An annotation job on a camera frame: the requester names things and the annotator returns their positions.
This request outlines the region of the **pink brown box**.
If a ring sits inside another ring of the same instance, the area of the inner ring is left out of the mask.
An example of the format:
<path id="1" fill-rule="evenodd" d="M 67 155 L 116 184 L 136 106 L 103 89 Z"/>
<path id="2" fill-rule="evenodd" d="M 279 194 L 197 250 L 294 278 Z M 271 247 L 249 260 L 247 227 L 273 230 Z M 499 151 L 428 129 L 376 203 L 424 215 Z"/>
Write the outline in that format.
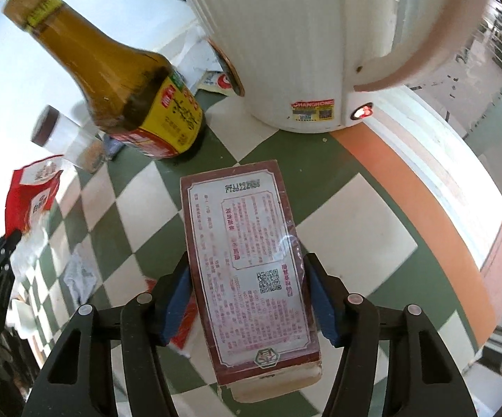
<path id="1" fill-rule="evenodd" d="M 322 375 L 303 250 L 276 161 L 180 181 L 190 274 L 216 380 L 241 403 Z"/>

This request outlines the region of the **white printed sachet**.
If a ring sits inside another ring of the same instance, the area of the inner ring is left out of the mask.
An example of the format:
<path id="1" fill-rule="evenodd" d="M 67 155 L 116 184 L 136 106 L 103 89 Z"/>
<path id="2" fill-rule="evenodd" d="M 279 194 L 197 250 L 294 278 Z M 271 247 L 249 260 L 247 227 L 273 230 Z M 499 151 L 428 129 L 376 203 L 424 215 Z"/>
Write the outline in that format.
<path id="1" fill-rule="evenodd" d="M 89 239 L 77 244 L 74 248 L 63 271 L 63 282 L 76 308 L 87 304 L 101 285 L 96 255 Z"/>

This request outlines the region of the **red white sugar bag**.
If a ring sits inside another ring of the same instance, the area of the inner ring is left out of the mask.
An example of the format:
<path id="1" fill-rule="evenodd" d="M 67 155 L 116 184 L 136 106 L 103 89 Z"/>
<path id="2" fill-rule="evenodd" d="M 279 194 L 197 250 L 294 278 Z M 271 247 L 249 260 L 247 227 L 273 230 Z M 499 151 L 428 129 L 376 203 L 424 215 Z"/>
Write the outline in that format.
<path id="1" fill-rule="evenodd" d="M 5 235 L 27 234 L 51 209 L 63 173 L 62 155 L 52 155 L 14 170 L 5 206 Z"/>

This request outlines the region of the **clear jar brown lid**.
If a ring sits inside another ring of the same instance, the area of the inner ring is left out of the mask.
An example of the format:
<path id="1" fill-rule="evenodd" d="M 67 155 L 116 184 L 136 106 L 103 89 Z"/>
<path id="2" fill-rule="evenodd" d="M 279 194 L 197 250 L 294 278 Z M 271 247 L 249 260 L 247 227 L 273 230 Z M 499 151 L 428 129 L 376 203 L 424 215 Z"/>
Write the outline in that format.
<path id="1" fill-rule="evenodd" d="M 89 173 L 95 173 L 105 162 L 104 144 L 92 122 L 81 126 L 53 106 L 43 109 L 30 140 Z"/>

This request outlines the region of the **blue pouch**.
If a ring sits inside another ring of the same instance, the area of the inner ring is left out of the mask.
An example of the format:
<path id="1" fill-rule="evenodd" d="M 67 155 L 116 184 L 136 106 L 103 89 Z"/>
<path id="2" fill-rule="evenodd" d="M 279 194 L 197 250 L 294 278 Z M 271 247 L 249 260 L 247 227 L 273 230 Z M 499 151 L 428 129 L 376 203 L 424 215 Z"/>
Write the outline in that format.
<path id="1" fill-rule="evenodd" d="M 107 134 L 102 139 L 104 154 L 107 161 L 113 161 L 119 152 L 125 147 L 125 144 L 115 138 L 111 138 Z"/>

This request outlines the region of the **brown sauce bottle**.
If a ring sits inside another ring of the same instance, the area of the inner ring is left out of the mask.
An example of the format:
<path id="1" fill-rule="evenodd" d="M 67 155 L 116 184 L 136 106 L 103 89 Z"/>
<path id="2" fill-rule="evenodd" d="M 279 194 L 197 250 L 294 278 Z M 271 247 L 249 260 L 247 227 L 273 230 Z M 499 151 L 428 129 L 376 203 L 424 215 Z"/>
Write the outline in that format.
<path id="1" fill-rule="evenodd" d="M 3 12 L 72 76 L 102 132 L 159 160 L 201 147 L 205 114 L 165 56 L 115 41 L 63 0 L 8 0 Z"/>

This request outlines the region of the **pink white electric kettle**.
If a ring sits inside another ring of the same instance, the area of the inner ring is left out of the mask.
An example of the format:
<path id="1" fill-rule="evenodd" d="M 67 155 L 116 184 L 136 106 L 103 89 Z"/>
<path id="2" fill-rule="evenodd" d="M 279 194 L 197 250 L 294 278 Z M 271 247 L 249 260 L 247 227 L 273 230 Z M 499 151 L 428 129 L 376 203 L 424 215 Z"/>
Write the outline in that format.
<path id="1" fill-rule="evenodd" d="M 487 0 L 187 0 L 247 111 L 302 134 L 370 116 L 381 90 L 432 73 Z"/>

